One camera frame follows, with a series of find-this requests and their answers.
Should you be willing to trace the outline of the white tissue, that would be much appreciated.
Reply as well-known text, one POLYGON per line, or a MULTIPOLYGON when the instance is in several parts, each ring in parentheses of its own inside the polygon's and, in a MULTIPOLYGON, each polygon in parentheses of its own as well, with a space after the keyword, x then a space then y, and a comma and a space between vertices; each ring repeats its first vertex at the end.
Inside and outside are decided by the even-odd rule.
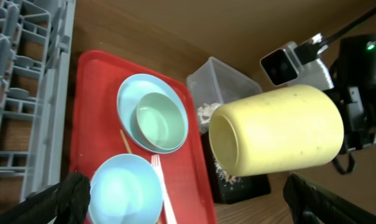
POLYGON ((220 103, 204 103, 196 110, 199 123, 199 130, 201 133, 205 133, 208 130, 211 116, 215 112, 215 110, 220 106, 220 103))

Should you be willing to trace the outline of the food scraps and rice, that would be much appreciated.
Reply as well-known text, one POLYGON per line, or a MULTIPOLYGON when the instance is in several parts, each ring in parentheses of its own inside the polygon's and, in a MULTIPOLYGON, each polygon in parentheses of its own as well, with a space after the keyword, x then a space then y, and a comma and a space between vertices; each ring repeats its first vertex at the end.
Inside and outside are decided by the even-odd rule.
POLYGON ((216 158, 213 158, 216 176, 224 185, 234 185, 238 183, 239 178, 228 174, 218 163, 216 158))

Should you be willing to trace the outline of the yellow plastic cup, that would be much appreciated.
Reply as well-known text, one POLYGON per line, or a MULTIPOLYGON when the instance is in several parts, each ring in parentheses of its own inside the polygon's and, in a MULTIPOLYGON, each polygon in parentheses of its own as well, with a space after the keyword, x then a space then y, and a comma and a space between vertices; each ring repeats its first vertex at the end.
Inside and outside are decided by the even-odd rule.
POLYGON ((344 125, 323 91, 294 85, 220 106, 208 134, 221 168, 244 177, 330 162, 342 146, 344 125))

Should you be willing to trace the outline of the green bowl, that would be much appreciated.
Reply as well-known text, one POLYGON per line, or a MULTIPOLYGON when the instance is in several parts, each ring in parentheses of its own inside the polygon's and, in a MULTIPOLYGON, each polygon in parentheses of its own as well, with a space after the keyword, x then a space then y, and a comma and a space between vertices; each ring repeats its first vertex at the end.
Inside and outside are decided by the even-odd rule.
POLYGON ((172 152, 184 143, 187 135, 185 118, 166 95, 149 93, 134 111, 135 127, 144 146, 157 152, 172 152))

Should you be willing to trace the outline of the wooden chopstick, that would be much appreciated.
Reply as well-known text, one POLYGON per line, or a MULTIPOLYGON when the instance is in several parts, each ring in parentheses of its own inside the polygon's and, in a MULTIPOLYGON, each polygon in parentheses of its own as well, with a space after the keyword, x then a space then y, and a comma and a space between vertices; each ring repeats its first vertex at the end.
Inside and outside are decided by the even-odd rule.
POLYGON ((127 153, 128 154, 132 154, 131 147, 130 147, 129 142, 128 142, 128 140, 127 140, 127 138, 126 138, 126 136, 125 136, 125 134, 124 134, 124 132, 123 132, 122 129, 120 130, 120 135, 122 137, 122 140, 123 140, 123 143, 124 143, 124 146, 126 148, 127 153))

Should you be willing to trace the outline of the light blue bowl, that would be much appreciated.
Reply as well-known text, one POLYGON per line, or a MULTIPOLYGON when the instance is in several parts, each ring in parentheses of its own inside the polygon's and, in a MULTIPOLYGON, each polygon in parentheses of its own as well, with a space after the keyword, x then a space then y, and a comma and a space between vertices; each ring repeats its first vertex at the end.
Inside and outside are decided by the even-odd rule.
POLYGON ((90 223, 154 224, 160 218, 160 180, 143 157, 120 154, 103 162, 91 179, 90 223))

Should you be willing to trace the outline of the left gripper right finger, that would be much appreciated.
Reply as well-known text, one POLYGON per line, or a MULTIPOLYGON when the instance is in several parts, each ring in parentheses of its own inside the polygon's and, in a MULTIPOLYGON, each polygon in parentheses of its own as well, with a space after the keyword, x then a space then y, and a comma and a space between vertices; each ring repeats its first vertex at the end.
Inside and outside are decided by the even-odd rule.
POLYGON ((296 173, 288 176, 283 198, 294 224, 376 223, 376 215, 296 173))

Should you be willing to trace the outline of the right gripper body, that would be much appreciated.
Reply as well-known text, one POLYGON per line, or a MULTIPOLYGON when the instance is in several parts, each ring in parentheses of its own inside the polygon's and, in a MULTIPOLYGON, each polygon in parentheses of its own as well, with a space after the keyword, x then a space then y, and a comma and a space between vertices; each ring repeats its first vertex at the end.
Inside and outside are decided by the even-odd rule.
POLYGON ((348 157, 346 168, 336 157, 332 164, 338 173, 351 174, 356 167, 353 152, 376 144, 376 89, 362 91, 358 86, 344 86, 325 90, 324 93, 336 105, 344 126, 344 138, 338 154, 348 157))

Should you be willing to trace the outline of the white plastic fork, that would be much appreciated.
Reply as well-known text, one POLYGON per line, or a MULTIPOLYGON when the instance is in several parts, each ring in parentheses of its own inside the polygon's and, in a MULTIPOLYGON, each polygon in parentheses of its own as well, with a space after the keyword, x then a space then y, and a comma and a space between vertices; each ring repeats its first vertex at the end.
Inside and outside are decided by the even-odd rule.
POLYGON ((165 184, 165 178, 162 170, 162 165, 160 161, 160 156, 158 154, 154 154, 151 156, 151 165, 154 168, 155 172, 157 173, 160 184, 162 186, 162 194, 163 194, 163 204, 165 210, 166 221, 168 224, 177 224, 177 219, 172 207, 172 203, 167 192, 167 187, 165 184))

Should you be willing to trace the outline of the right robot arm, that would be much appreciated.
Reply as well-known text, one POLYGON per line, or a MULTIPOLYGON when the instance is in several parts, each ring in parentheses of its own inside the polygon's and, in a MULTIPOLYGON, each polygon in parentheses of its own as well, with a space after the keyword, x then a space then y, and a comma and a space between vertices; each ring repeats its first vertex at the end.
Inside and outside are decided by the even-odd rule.
POLYGON ((347 168, 337 158, 332 164, 347 175, 356 165, 352 153, 376 144, 376 34, 342 39, 329 72, 334 75, 334 88, 325 93, 337 106, 344 126, 339 154, 348 156, 347 168))

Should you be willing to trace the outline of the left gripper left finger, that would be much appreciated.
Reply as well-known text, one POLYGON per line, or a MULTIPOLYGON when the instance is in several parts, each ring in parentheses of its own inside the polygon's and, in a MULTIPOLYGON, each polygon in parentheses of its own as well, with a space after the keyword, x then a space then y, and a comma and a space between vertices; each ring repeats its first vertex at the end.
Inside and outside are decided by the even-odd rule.
POLYGON ((65 180, 0 215, 0 224, 83 224, 90 203, 90 179, 71 172, 65 180))

